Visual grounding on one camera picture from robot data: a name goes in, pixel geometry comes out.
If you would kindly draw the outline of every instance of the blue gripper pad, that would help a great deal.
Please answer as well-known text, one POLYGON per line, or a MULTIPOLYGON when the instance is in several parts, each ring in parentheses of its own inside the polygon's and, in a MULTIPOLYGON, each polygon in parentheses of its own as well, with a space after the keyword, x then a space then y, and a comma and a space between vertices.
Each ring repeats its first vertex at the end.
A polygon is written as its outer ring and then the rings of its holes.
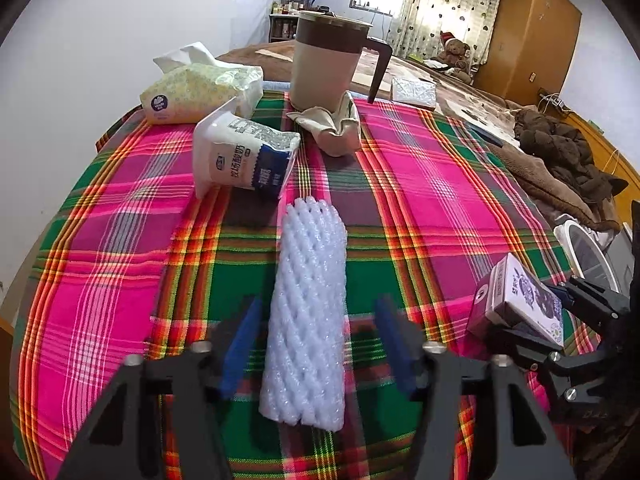
MULTIPOLYGON (((239 326, 225 353, 222 377, 218 387, 223 399, 230 399, 238 389, 260 328, 262 300, 253 297, 249 301, 250 304, 244 311, 244 316, 241 317, 239 326)), ((219 328, 222 328, 220 325, 223 323, 224 321, 214 329, 214 335, 219 328)))
POLYGON ((416 376, 424 355, 424 334, 402 310, 398 310, 388 294, 376 300, 374 314, 396 386, 407 397, 411 397, 418 389, 416 376))

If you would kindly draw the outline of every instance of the curtain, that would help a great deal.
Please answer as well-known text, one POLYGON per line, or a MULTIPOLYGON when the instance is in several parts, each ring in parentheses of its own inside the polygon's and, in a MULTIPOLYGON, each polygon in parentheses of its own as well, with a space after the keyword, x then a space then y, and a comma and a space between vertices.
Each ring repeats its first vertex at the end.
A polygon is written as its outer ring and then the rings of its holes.
POLYGON ((394 54, 425 59, 443 50, 440 32, 470 46, 470 64, 486 62, 500 0, 404 0, 391 21, 387 41, 394 54))

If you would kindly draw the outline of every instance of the white foam mesh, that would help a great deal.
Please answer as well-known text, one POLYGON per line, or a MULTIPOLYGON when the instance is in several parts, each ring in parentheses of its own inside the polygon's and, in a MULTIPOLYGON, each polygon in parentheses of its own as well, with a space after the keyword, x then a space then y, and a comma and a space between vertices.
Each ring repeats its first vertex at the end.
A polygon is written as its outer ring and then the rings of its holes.
POLYGON ((344 423, 344 224, 313 197, 287 206, 271 300, 260 412, 338 431, 344 423))

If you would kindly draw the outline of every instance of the santa hat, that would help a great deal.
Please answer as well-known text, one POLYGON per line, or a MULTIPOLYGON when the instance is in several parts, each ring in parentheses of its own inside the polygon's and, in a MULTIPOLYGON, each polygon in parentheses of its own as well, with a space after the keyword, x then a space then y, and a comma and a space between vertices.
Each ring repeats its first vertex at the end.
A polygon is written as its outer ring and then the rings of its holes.
POLYGON ((455 39, 456 37, 451 32, 440 33, 440 41, 442 42, 442 45, 444 46, 444 48, 447 47, 447 43, 449 43, 449 41, 455 40, 455 39))

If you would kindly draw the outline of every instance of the coffee mug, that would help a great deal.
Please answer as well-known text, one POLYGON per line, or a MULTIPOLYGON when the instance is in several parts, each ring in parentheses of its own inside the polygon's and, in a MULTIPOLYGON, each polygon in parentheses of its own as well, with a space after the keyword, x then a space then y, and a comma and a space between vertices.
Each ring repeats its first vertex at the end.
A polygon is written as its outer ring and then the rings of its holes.
POLYGON ((351 85, 365 47, 379 54, 368 101, 375 100, 392 49, 385 41, 369 38, 370 27, 369 23, 340 16, 300 12, 289 92, 296 110, 318 106, 334 113, 351 85))

